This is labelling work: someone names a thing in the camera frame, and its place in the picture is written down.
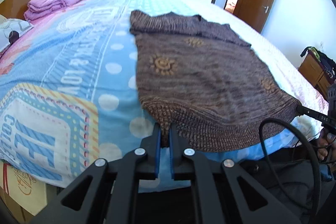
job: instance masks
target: bed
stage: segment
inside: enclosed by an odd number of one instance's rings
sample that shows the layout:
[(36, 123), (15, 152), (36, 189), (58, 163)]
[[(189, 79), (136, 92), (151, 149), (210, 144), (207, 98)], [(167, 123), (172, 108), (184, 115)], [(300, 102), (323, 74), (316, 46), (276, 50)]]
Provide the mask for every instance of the bed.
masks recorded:
[[(327, 113), (322, 95), (276, 47), (217, 6), (190, 0), (82, 0), (33, 21), (34, 28), (0, 59), (0, 126), (6, 131), (0, 132), (0, 159), (38, 180), (66, 187), (97, 158), (117, 160), (152, 133), (155, 121), (141, 108), (135, 82), (137, 47), (129, 33), (135, 9), (152, 16), (200, 14), (229, 23), (268, 65), (281, 89), (304, 106)], [(292, 124), (308, 139), (321, 130), (309, 117), (296, 117)], [(283, 130), (265, 144), (272, 153), (296, 141)], [(205, 154), (235, 162), (263, 157), (260, 144)], [(171, 179), (169, 149), (163, 148), (159, 178), (140, 181), (139, 191), (188, 185)]]

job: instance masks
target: nightstand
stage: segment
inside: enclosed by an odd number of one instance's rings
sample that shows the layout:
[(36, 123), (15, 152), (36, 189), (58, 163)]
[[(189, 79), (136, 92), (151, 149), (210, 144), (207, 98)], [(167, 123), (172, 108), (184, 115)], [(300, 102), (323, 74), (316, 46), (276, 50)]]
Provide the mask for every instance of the nightstand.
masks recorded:
[(308, 54), (298, 70), (303, 77), (323, 95), (324, 99), (327, 100), (328, 88), (334, 83), (335, 79), (331, 79), (329, 75), (327, 75), (323, 65), (318, 61), (312, 51), (308, 50)]

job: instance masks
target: folded blanket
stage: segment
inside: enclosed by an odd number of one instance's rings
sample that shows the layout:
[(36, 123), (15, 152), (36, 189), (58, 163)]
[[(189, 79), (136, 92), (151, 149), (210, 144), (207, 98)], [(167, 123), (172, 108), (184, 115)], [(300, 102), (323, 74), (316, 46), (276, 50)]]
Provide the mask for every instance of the folded blanket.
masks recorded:
[(24, 13), (26, 20), (36, 20), (54, 11), (74, 5), (81, 0), (31, 0), (28, 10)]
[[(281, 90), (268, 67), (228, 24), (173, 13), (130, 16), (138, 48), (136, 83), (142, 107), (163, 128), (176, 123), (192, 148), (206, 152), (259, 143), (267, 117), (291, 122), (300, 102)], [(283, 130), (264, 127), (264, 138)]]

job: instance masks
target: pillow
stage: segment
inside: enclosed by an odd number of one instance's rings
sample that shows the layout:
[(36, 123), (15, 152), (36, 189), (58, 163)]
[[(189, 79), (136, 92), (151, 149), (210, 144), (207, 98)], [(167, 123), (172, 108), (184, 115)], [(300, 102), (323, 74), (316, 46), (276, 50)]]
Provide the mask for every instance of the pillow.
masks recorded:
[(22, 19), (10, 18), (0, 24), (0, 58), (15, 41), (34, 26)]

